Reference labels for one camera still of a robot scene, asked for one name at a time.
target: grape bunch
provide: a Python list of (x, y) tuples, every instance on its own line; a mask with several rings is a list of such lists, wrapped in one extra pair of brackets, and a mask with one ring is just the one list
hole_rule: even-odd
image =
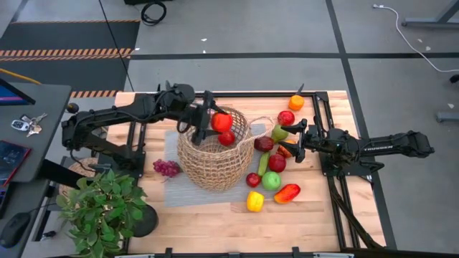
[(157, 161), (153, 162), (153, 167), (156, 172), (160, 173), (163, 176), (174, 177), (180, 173), (179, 164), (175, 161), (162, 161), (158, 159)]

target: wooden table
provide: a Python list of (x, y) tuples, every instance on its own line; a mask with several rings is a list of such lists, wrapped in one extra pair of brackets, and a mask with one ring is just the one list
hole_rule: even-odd
[[(118, 93), (115, 105), (131, 104), (134, 95)], [(335, 127), (357, 136), (346, 92), (328, 91), (328, 97)], [(261, 115), (276, 118), (287, 109), (288, 97), (218, 97), (216, 101), (218, 105), (238, 109), (251, 120)], [(313, 121), (312, 100), (305, 98), (305, 101), (304, 107), (294, 112), (295, 123), (301, 118)], [(164, 253), (167, 247), (174, 248), (174, 253), (291, 252), (292, 247), (299, 247), (302, 252), (339, 250), (331, 197), (317, 153), (307, 151), (302, 163), (288, 160), (281, 174), (283, 184), (296, 183), (301, 187), (300, 195), (292, 203), (280, 205), (268, 199), (261, 213), (249, 212), (245, 202), (165, 207), (164, 178), (153, 170), (152, 163), (164, 158), (165, 132), (175, 127), (172, 120), (147, 126), (145, 171), (139, 186), (148, 195), (146, 202), (158, 212), (159, 225), (144, 238), (132, 238), (129, 253)], [(126, 143), (128, 129), (128, 123), (110, 126), (108, 140), (118, 145)], [(288, 139), (295, 137), (298, 136), (290, 135)], [(347, 177), (347, 183), (354, 214), (374, 240), (384, 245), (370, 184), (356, 176)], [(341, 217), (346, 243), (351, 247), (347, 220), (343, 214)]]

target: white cable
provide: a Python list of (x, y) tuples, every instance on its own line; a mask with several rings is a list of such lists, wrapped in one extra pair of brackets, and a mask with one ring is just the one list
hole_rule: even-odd
[(395, 27), (397, 28), (397, 31), (400, 33), (400, 35), (402, 36), (402, 38), (404, 39), (404, 41), (408, 44), (408, 46), (410, 46), (411, 49), (413, 49), (416, 53), (420, 54), (421, 57), (424, 57), (425, 61), (427, 61), (430, 65), (432, 65), (432, 67), (437, 70), (438, 72), (459, 72), (459, 69), (454, 69), (454, 70), (440, 70), (438, 69), (428, 58), (425, 57), (425, 55), (419, 51), (417, 51), (417, 49), (415, 49), (409, 42), (408, 42), (408, 39), (406, 37), (404, 37), (403, 33), (400, 31), (399, 29), (399, 13), (397, 13), (397, 11), (395, 11), (394, 9), (390, 8), (390, 7), (386, 7), (386, 6), (383, 6), (383, 5), (377, 5), (377, 4), (373, 4), (373, 8), (376, 8), (376, 9), (387, 9), (387, 10), (391, 10), (393, 11), (396, 15), (397, 15), (397, 19), (395, 20)]

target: computer monitor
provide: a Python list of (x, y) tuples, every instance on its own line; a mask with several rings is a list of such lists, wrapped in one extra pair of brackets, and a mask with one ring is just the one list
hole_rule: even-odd
[(35, 100), (0, 78), (0, 106), (33, 105)]

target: gray cloth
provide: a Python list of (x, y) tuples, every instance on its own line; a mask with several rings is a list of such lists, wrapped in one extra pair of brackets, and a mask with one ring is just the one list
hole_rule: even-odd
[[(257, 124), (252, 125), (252, 134), (257, 135), (265, 132), (265, 125)], [(179, 162), (177, 156), (177, 143), (179, 135), (176, 131), (166, 132), (166, 150), (164, 158), (167, 161)], [(204, 190), (193, 182), (191, 182), (185, 173), (180, 173), (175, 178), (170, 178), (165, 185), (165, 201), (164, 206), (187, 206), (198, 204), (218, 204), (233, 201), (246, 201), (247, 195), (250, 190), (257, 191), (265, 196), (267, 199), (274, 197), (276, 191), (266, 191), (261, 184), (257, 188), (250, 188), (245, 183), (245, 176), (248, 173), (258, 171), (258, 163), (260, 162), (261, 152), (255, 150), (253, 153), (252, 162), (249, 165), (245, 175), (237, 182), (236, 186), (223, 193), (212, 193)]]

